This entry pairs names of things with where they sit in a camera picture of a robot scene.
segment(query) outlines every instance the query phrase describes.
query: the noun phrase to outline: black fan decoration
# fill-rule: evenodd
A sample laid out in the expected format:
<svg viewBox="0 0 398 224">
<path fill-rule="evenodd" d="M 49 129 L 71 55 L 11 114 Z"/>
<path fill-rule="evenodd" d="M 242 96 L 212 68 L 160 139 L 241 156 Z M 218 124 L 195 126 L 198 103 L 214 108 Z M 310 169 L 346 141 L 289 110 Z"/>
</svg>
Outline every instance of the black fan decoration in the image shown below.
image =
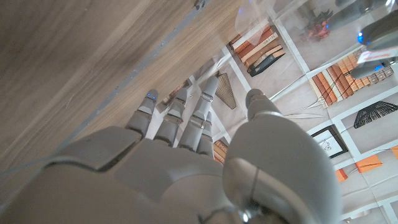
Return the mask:
<svg viewBox="0 0 398 224">
<path fill-rule="evenodd" d="M 385 116 L 397 110 L 397 105 L 378 101 L 358 111 L 354 122 L 354 128 L 362 127 L 365 124 L 374 121 L 375 119 L 381 118 L 382 116 Z"/>
</svg>

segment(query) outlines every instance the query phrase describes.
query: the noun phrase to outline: picture frame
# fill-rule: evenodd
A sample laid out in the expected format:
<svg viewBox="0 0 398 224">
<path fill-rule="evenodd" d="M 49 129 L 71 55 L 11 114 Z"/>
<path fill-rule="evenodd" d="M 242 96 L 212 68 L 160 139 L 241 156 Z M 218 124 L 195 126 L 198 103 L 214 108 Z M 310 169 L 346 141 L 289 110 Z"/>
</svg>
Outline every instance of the picture frame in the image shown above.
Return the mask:
<svg viewBox="0 0 398 224">
<path fill-rule="evenodd" d="M 311 136 L 319 143 L 330 159 L 348 152 L 347 147 L 336 134 L 333 126 L 325 127 Z"/>
</svg>

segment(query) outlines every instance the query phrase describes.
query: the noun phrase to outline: blue light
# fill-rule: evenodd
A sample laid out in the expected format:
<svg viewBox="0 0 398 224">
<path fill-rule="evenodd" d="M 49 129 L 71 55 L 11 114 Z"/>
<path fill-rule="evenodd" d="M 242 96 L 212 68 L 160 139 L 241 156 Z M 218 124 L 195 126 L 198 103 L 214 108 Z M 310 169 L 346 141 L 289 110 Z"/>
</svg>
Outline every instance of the blue light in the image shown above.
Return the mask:
<svg viewBox="0 0 398 224">
<path fill-rule="evenodd" d="M 382 67 L 383 67 L 382 65 L 376 66 L 376 68 L 374 68 L 374 71 L 378 71 Z"/>
<path fill-rule="evenodd" d="M 362 43 L 362 41 L 363 41 L 363 36 L 359 35 L 359 36 L 358 36 L 358 42 L 359 42 L 359 43 Z"/>
</svg>

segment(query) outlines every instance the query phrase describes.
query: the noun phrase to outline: robotic hand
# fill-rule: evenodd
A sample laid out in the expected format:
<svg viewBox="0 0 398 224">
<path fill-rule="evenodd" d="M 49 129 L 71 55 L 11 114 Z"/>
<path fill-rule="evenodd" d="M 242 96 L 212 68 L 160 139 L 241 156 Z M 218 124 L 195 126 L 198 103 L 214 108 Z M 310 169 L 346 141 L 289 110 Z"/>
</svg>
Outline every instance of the robotic hand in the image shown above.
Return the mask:
<svg viewBox="0 0 398 224">
<path fill-rule="evenodd" d="M 174 98 L 154 140 L 145 139 L 157 92 L 126 128 L 74 142 L 18 193 L 1 223 L 336 223 L 340 194 L 329 158 L 259 90 L 224 167 L 213 159 L 211 77 L 172 148 L 187 102 Z"/>
</svg>

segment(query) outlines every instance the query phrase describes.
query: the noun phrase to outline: wooden table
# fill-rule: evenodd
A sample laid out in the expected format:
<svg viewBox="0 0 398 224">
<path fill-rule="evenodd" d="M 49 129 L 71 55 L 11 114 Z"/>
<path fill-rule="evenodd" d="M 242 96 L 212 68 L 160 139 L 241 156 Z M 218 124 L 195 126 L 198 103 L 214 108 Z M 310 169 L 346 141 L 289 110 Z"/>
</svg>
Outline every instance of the wooden table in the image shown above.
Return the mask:
<svg viewBox="0 0 398 224">
<path fill-rule="evenodd" d="M 192 10 L 194 0 L 0 3 L 0 205 Z M 238 0 L 211 1 L 84 128 L 124 126 L 237 35 Z"/>
</svg>

